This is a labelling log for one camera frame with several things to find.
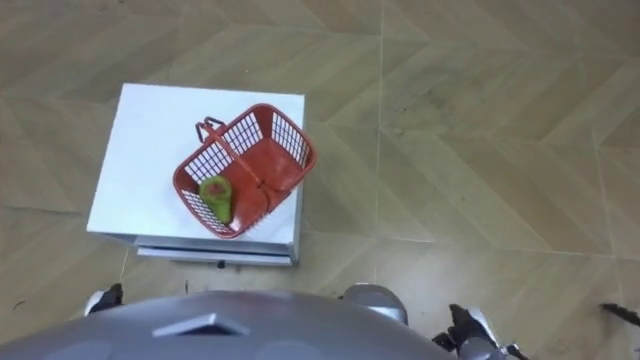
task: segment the basket handle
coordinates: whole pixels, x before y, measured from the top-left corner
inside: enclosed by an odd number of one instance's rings
[[[219,125],[218,128],[215,129],[213,124],[218,124]],[[234,161],[237,161],[240,164],[240,166],[242,166],[242,168],[244,168],[249,173],[249,175],[251,175],[251,177],[253,178],[253,180],[255,180],[258,186],[263,185],[264,180],[261,180],[260,177],[258,177],[258,175],[251,169],[249,164],[247,164],[247,162],[244,161],[240,157],[240,155],[238,155],[238,153],[231,148],[231,146],[229,146],[229,143],[225,139],[223,139],[222,136],[220,136],[219,133],[223,132],[226,128],[227,128],[227,125],[222,121],[207,116],[203,122],[196,124],[196,133],[198,134],[198,140],[200,140],[200,142],[203,144],[207,142],[207,139],[215,140],[215,142],[217,142],[218,144],[220,144],[220,146],[222,146],[224,151],[226,151],[229,155],[231,155]],[[206,138],[202,137],[201,130],[204,130],[207,132]]]

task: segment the plastic basket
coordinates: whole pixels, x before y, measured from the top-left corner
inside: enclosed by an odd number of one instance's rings
[[[229,125],[207,117],[196,124],[196,132],[202,146],[178,166],[173,184],[191,213],[223,239],[237,237],[273,211],[316,161],[302,130],[266,104],[251,107]],[[226,177],[233,189],[227,225],[198,195],[199,184],[216,175]]]

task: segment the tiled floor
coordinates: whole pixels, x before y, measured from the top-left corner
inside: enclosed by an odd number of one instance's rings
[[[0,341],[120,279],[129,301],[369,281],[426,336],[459,302],[534,358],[636,359],[597,304],[640,308],[638,33],[635,0],[0,0]],[[299,268],[84,232],[124,81],[306,94]]]

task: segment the white table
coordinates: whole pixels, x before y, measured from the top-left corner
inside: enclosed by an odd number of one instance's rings
[[[202,226],[173,187],[176,167],[200,146],[195,123],[206,116],[230,122],[256,103],[275,106],[303,127],[303,95],[125,84],[87,231],[124,241],[144,256],[295,265],[301,186],[232,240]]]

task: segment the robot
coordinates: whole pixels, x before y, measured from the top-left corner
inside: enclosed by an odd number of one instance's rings
[[[389,289],[357,284],[337,299],[288,291],[206,291],[123,304],[115,284],[85,316],[0,346],[2,360],[502,360],[481,312],[450,305],[452,326],[428,339]]]

